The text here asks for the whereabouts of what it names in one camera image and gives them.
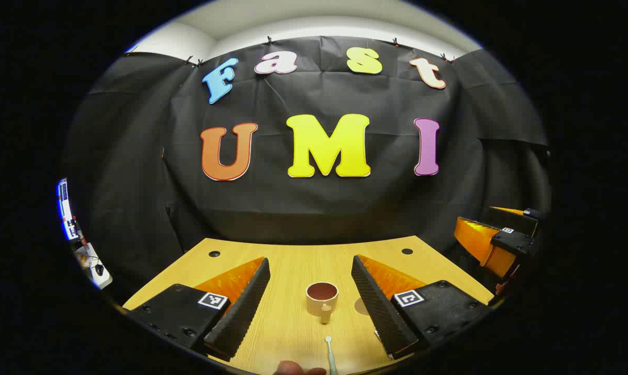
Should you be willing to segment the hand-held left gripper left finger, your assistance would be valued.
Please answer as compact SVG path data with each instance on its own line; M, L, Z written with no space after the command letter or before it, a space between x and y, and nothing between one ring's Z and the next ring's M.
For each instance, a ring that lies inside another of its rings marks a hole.
M140 325L180 346L229 361L238 351L270 280L256 258L197 287L174 283L128 310Z

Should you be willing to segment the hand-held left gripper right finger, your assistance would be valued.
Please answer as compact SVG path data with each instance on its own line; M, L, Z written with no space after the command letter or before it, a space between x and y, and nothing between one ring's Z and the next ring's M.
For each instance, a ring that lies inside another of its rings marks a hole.
M447 280L423 283L366 256L354 256L350 273L393 360L441 346L491 311Z

